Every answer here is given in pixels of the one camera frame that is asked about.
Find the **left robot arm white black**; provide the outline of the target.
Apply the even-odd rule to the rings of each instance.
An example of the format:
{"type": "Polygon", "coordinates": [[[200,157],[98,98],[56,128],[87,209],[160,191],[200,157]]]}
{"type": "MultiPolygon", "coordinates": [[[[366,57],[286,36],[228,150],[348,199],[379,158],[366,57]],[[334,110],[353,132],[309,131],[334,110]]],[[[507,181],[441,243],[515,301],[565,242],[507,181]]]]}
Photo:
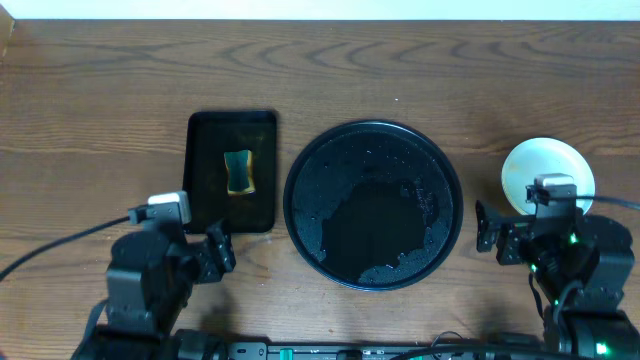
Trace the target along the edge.
{"type": "Polygon", "coordinates": [[[173,327],[193,287],[219,282],[236,264],[220,220],[190,243],[177,221],[147,221],[116,241],[106,272],[108,297],[91,312],[74,359],[228,359],[221,338],[173,327]]]}

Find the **light green plate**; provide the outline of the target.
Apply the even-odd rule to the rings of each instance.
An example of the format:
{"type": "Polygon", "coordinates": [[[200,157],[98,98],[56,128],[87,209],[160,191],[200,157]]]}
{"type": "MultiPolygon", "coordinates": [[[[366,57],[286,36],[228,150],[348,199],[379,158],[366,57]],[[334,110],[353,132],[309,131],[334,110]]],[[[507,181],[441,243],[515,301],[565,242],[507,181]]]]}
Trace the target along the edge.
{"type": "Polygon", "coordinates": [[[578,195],[595,194],[594,174],[576,149],[557,139],[532,138],[509,153],[501,171],[503,192],[518,213],[535,213],[535,205],[527,202],[526,187],[537,177],[549,174],[562,174],[564,182],[571,177],[578,195]]]}

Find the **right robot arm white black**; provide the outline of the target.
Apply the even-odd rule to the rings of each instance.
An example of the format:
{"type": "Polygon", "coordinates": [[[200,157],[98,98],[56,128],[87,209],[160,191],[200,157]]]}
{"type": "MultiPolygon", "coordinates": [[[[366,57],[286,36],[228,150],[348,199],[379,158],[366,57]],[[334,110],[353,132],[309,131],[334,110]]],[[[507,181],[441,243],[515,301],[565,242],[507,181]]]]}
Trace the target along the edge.
{"type": "Polygon", "coordinates": [[[532,215],[505,217],[477,203],[477,245],[502,266],[526,265],[550,352],[588,359],[636,359],[639,330],[619,308],[635,264],[630,231],[586,215],[567,200],[539,204],[532,215]]]}

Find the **yellow sponge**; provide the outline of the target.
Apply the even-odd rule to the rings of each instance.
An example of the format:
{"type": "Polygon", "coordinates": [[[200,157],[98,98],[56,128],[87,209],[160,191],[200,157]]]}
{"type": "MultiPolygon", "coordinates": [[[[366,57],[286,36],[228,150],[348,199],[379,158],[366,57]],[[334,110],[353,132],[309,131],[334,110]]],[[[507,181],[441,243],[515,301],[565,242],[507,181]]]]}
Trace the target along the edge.
{"type": "Polygon", "coordinates": [[[225,152],[224,161],[227,170],[227,193],[230,196],[254,193],[252,152],[248,149],[225,152]]]}

